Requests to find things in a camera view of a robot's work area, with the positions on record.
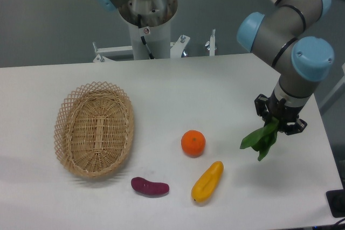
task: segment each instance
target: white table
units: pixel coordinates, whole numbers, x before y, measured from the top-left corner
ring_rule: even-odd
[[[254,99],[270,95],[279,74],[251,54],[181,60],[0,69],[0,229],[273,229],[332,224],[326,191],[341,189],[312,97],[302,134],[278,135],[263,161],[243,137],[263,126]],[[131,155],[117,174],[88,181],[56,159],[53,132],[68,93],[92,81],[129,95],[135,115]],[[206,137],[199,158],[180,139]],[[224,174],[210,201],[191,200],[213,163]],[[133,177],[166,182],[162,198],[136,194]]]

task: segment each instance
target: black cable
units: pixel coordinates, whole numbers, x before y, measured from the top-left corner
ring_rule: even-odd
[[[138,15],[138,28],[139,29],[142,28],[142,26],[141,26],[141,15]],[[141,38],[141,41],[142,41],[143,45],[145,46],[145,48],[147,50],[147,53],[149,54],[150,59],[155,59],[155,57],[153,56],[149,46],[147,45],[145,37],[141,36],[140,38]]]
[[[345,229],[345,224],[342,224],[341,226],[339,226],[340,223],[344,222],[345,218],[339,220],[337,223],[335,223],[334,225],[332,225],[332,227],[330,228],[331,230],[341,230],[341,229]]]

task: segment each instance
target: green leafy vegetable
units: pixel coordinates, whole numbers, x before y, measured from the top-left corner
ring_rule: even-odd
[[[279,121],[273,117],[267,125],[243,138],[240,149],[251,147],[256,152],[259,152],[258,160],[261,161],[267,156],[271,146],[277,141],[278,126]]]

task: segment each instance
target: yellow squash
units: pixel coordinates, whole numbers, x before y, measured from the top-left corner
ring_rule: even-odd
[[[204,172],[192,189],[192,197],[196,202],[204,202],[212,195],[222,176],[223,170],[223,163],[217,161]]]

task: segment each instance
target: wicker basket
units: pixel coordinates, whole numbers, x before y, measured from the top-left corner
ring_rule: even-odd
[[[118,86],[93,82],[78,87],[61,105],[55,153],[71,173],[99,177],[128,156],[134,133],[132,104]]]

